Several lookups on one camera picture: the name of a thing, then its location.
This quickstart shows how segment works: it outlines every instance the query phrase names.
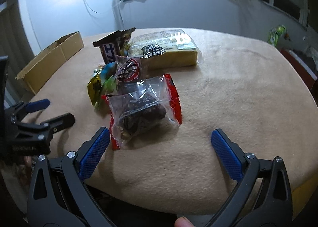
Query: round table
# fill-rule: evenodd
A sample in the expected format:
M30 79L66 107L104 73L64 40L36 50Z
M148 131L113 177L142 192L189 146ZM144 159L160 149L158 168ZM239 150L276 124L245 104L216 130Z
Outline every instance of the round table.
M159 30L137 29L133 36ZM164 70L179 93L182 125L155 128L119 151L109 146L86 183L148 209L215 213L235 186L210 142L212 130L222 128L244 152L260 159L284 159L292 191L298 193L298 198L293 196L295 216L313 192L301 186L318 168L318 108L309 90L289 62L265 42L183 30L194 39L202 59L197 66ZM109 127L109 114L96 111L87 94L93 70L103 61L92 42L106 35L84 38L85 47L32 99L48 98L51 105L27 121L39 123L66 112L76 119L73 127L54 135L51 158L76 151L99 127Z

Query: silver screw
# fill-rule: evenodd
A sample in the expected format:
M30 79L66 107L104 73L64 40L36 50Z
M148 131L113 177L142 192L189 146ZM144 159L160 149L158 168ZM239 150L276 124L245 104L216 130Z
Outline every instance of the silver screw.
M276 157L276 161L277 161L277 162L283 162L283 159L282 159L282 157L277 156L277 157Z
M43 154L40 155L39 158L38 158L39 161L42 161L42 160L44 160L44 159L45 159L45 156L44 156Z
M75 152L71 151L67 154L68 158L73 158L75 156Z
M249 158L249 159L254 159L254 158L255 158L255 155L254 155L254 153L247 152L247 153L246 153L246 157Z

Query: cardboard box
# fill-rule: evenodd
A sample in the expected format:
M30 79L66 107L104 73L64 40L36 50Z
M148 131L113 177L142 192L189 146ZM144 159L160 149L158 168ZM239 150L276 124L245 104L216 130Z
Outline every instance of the cardboard box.
M31 60L18 73L16 79L27 90L36 94L48 79L83 47L83 40L79 32L61 37Z

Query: brown candy wrapper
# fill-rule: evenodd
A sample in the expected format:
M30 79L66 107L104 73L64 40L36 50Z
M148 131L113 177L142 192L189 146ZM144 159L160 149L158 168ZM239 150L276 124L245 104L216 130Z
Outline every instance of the brown candy wrapper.
M101 55L105 64L115 62L116 55L127 56L125 53L129 48L128 42L131 38L131 33L134 32L135 29L136 28L118 30L93 42L94 47L99 47L101 49Z

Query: table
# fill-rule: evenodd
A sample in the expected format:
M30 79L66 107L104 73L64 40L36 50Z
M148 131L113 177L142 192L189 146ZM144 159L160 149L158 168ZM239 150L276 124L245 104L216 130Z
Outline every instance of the table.
M137 29L133 36L158 30ZM179 92L182 125L176 131L156 128L119 151L108 147L86 183L148 209L215 213L235 186L210 144L212 130L222 128L243 151L260 159L284 159L297 215L318 184L318 108L309 90L265 42L183 30L202 51L202 60L165 70ZM92 42L106 35L84 38L85 47L33 98L48 98L51 105L26 121L39 123L66 112L76 118L73 127L54 135L51 158L76 151L99 127L109 127L109 115L95 111L87 94L93 69L103 61Z

